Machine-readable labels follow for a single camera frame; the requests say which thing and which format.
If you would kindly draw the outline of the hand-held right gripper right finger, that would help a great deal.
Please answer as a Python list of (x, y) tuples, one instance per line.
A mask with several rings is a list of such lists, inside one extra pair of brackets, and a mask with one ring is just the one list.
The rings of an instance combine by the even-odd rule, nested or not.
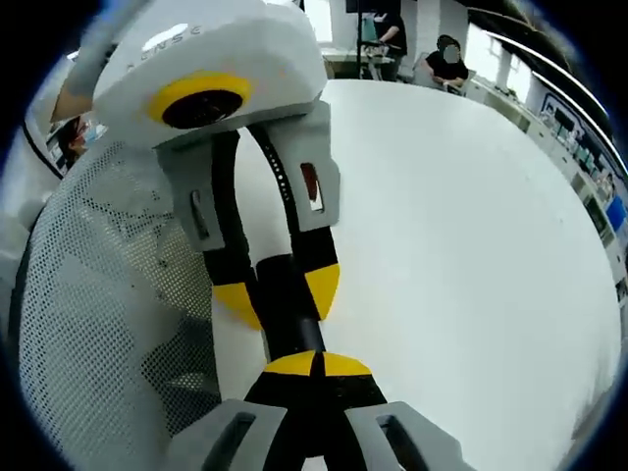
[(470, 470), (461, 444), (403, 401), (388, 402), (360, 361), (316, 354), (316, 438), (330, 470)]

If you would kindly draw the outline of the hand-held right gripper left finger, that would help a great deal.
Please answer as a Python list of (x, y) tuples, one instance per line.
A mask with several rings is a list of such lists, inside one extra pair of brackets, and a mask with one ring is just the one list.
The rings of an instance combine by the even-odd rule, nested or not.
[(244, 400), (225, 400), (172, 438), (165, 468), (300, 470), (306, 453), (289, 413), (315, 358), (309, 350), (269, 363)]

